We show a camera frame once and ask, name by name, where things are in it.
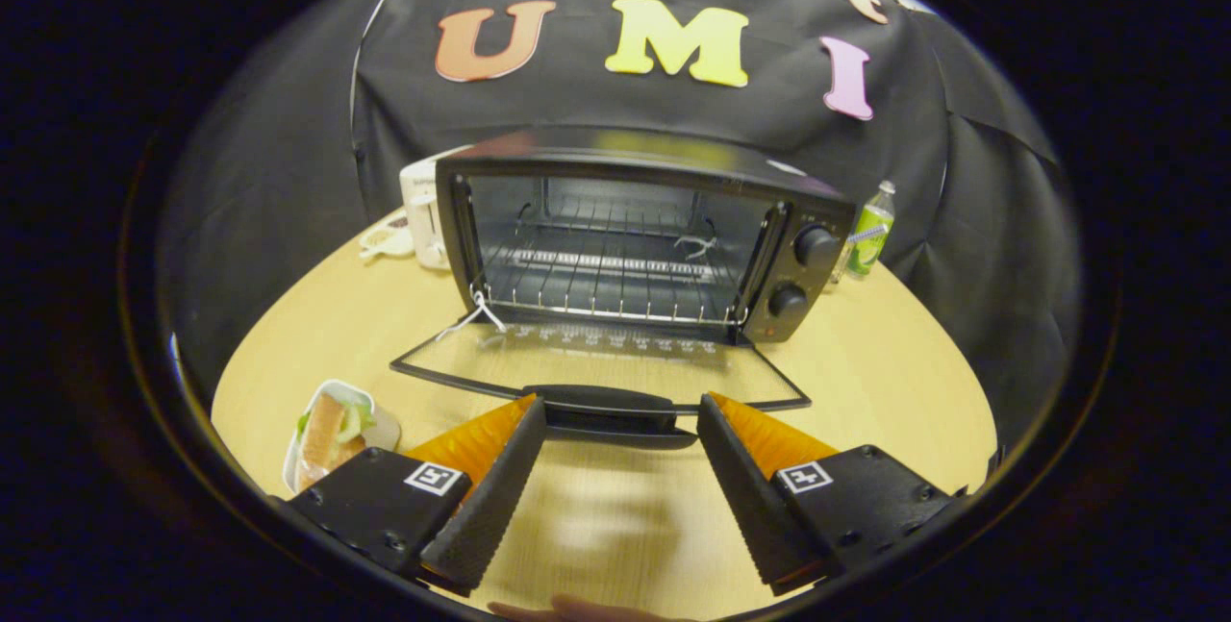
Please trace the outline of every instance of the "toaster oven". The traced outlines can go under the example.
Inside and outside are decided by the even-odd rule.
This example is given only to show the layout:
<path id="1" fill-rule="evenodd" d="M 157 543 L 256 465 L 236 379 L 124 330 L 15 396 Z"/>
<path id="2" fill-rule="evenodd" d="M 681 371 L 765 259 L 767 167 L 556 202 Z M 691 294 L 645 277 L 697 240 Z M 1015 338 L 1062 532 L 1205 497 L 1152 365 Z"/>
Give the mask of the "toaster oven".
<path id="1" fill-rule="evenodd" d="M 755 344 L 795 333 L 840 267 L 857 207 L 833 188 L 751 149 L 620 129 L 523 131 L 435 163 L 468 315 L 396 371 L 505 398 L 616 390 L 595 397 L 607 416 L 636 394 L 671 413 L 704 390 L 810 403 Z"/>
<path id="2" fill-rule="evenodd" d="M 512 321 L 652 325 L 783 341 L 812 308 L 857 207 L 741 147 L 535 129 L 436 161 L 458 291 Z"/>

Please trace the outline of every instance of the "sandwich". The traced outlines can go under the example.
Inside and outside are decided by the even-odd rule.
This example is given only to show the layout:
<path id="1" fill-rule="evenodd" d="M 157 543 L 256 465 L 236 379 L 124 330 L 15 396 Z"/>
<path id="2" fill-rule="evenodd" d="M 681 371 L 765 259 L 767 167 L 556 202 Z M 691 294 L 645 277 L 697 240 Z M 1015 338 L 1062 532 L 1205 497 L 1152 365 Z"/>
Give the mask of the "sandwich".
<path id="1" fill-rule="evenodd" d="M 299 418 L 299 461 L 295 461 L 295 493 L 302 493 L 368 446 L 363 431 L 374 427 L 367 403 L 348 403 L 319 394 L 316 403 Z"/>

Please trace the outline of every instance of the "oven door handle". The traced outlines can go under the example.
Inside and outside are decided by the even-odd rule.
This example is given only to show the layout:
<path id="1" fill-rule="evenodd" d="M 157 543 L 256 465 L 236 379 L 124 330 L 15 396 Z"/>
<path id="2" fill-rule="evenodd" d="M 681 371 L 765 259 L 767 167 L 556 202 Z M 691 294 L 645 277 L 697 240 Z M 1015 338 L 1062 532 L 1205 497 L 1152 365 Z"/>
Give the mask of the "oven door handle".
<path id="1" fill-rule="evenodd" d="M 697 435 L 676 427 L 675 404 L 654 394 L 586 384 L 535 384 L 522 392 L 543 399 L 551 438 L 651 450 L 697 441 Z"/>

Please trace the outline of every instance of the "foam letter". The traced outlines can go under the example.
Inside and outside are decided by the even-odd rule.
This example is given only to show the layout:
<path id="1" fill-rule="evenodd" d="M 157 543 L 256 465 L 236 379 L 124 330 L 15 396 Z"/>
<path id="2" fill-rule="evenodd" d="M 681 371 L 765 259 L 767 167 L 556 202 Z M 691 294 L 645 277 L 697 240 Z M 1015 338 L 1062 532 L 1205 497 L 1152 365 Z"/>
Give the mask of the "foam letter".
<path id="1" fill-rule="evenodd" d="M 616 0 L 612 7 L 624 14 L 624 23 L 616 54 L 607 58 L 609 71 L 646 74 L 652 70 L 654 60 L 645 54 L 649 43 L 667 74 L 678 73 L 699 49 L 697 62 L 688 68 L 693 79 L 724 86 L 747 85 L 748 75 L 740 68 L 740 32 L 748 25 L 748 17 L 742 14 L 709 7 L 688 26 L 680 26 L 659 0 Z"/>
<path id="2" fill-rule="evenodd" d="M 821 44 L 830 50 L 833 62 L 833 84 L 825 94 L 825 105 L 851 117 L 872 119 L 872 106 L 863 92 L 863 63 L 872 58 L 851 43 L 828 36 L 821 36 Z"/>
<path id="3" fill-rule="evenodd" d="M 889 23 L 889 17 L 876 11 L 876 6 L 880 6 L 880 0 L 851 0 L 851 5 L 858 9 L 859 14 L 876 23 Z"/>
<path id="4" fill-rule="evenodd" d="M 513 17 L 513 32 L 505 52 L 494 55 L 474 54 L 479 28 L 495 11 L 475 9 L 449 14 L 441 20 L 441 44 L 436 49 L 436 74 L 451 81 L 496 79 L 516 71 L 529 62 L 538 47 L 543 16 L 555 9 L 555 2 L 535 0 L 511 5 L 506 12 Z"/>

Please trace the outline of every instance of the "white coffee maker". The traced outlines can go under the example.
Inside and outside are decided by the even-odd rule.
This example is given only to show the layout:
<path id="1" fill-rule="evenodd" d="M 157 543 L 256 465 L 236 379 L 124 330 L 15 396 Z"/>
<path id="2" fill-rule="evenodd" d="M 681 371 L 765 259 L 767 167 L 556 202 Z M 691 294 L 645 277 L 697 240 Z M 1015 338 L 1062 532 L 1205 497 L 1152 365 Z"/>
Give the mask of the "white coffee maker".
<path id="1" fill-rule="evenodd" d="M 441 212 L 436 203 L 436 159 L 470 145 L 449 149 L 412 163 L 398 175 L 401 198 L 406 204 L 406 219 L 415 241 L 419 262 L 428 269 L 448 269 L 449 257 L 441 235 Z"/>

